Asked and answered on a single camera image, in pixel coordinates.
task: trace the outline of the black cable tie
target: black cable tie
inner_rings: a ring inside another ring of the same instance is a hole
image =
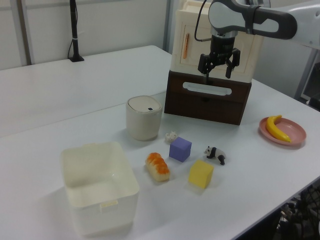
[[[254,34],[254,19],[255,11],[260,8],[258,5],[250,5],[246,10],[246,13],[243,15],[245,21],[245,33]]]

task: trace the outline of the orange handle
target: orange handle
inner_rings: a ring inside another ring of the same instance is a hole
[[[187,52],[188,52],[188,40],[189,40],[189,33],[185,35],[185,41],[184,41],[184,50],[183,50],[183,59],[187,58]]]

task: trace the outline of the small white figurine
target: small white figurine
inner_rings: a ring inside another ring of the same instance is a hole
[[[172,143],[174,140],[176,140],[176,138],[178,137],[178,135],[176,134],[175,131],[171,131],[170,133],[166,133],[165,134],[165,141],[167,143]]]

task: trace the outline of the black stand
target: black stand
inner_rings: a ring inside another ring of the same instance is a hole
[[[71,60],[71,62],[75,63],[75,62],[84,61],[84,58],[79,55],[76,0],[70,0],[70,13],[71,13],[73,57],[69,57],[69,59]]]

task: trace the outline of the white plastic bin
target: white plastic bin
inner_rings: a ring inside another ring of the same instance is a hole
[[[126,129],[139,141],[154,139],[159,132],[162,105],[151,96],[136,96],[126,103]]]
[[[107,231],[134,219],[139,185],[119,143],[66,149],[60,163],[78,234]]]

